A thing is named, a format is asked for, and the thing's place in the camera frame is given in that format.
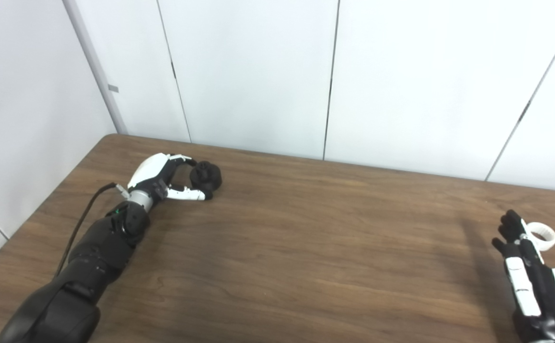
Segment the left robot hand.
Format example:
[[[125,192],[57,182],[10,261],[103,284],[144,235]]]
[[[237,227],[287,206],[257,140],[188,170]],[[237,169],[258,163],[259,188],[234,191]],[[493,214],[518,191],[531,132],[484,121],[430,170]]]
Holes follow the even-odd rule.
[[[157,153],[147,158],[136,169],[127,185],[127,200],[149,210],[153,205],[166,199],[182,201],[212,199],[212,191],[171,184],[177,169],[185,164],[194,167],[197,162],[181,154]]]

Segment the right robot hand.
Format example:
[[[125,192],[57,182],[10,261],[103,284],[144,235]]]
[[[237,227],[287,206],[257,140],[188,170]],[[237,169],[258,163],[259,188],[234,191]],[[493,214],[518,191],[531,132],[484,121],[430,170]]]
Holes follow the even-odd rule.
[[[513,209],[500,217],[501,238],[492,245],[504,260],[515,301],[513,323],[522,343],[555,343],[555,267],[542,253],[555,246],[555,231],[526,222]]]

